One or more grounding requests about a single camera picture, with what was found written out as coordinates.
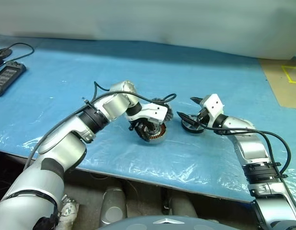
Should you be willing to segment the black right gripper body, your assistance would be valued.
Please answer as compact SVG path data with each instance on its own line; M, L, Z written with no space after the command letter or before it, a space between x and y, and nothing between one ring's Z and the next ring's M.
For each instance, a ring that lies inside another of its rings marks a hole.
M207 126L210 121L209 111L207 108L202 108L197 115L197 123Z

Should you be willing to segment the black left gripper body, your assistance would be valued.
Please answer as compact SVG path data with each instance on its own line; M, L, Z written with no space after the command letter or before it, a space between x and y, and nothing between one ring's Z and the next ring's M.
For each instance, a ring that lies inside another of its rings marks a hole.
M150 140L148 131L152 127L152 123L145 120L130 121L129 130L135 130L138 136L143 140Z

